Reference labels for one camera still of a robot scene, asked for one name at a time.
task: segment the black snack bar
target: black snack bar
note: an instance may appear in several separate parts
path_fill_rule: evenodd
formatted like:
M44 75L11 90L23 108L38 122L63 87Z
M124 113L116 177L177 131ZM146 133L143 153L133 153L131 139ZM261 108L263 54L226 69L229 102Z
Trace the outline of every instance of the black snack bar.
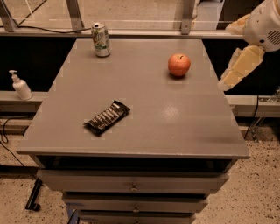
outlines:
M109 108L86 122L85 125L87 125L87 127L90 128L96 135L100 135L114 123L120 121L129 112L130 108L119 101L114 101Z

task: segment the apple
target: apple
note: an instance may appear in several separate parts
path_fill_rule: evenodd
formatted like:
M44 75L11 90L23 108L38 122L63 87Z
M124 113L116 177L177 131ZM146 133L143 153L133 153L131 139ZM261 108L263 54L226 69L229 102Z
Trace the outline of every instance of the apple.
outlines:
M184 76L190 69L191 61L183 53L175 53L168 60L168 70L175 76Z

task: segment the soda can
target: soda can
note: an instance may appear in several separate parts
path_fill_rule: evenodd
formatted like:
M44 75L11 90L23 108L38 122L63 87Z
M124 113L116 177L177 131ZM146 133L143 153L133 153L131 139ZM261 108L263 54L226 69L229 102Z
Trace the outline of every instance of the soda can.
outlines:
M107 57L111 54L108 29L105 24L95 23L91 29L94 41L95 54L99 57Z

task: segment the black metal stand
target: black metal stand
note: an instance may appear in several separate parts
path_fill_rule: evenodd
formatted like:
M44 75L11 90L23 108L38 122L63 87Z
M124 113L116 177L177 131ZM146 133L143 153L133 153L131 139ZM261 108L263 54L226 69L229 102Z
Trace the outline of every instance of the black metal stand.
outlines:
M40 204L35 203L35 200L38 196L40 187L42 186L42 180L40 180L39 178L36 179L33 190L31 192L31 195L28 199L28 202L25 206L25 209L27 210L33 210L33 211L38 211L41 208Z

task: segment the pump bottle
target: pump bottle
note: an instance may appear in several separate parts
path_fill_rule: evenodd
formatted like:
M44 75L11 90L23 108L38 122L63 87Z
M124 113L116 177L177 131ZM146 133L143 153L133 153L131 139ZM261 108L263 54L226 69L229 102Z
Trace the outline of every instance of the pump bottle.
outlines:
M28 85L24 80L18 78L18 72L15 70L10 70L11 78L13 79L12 86L17 91L19 97L26 101L33 97L32 91L29 89Z

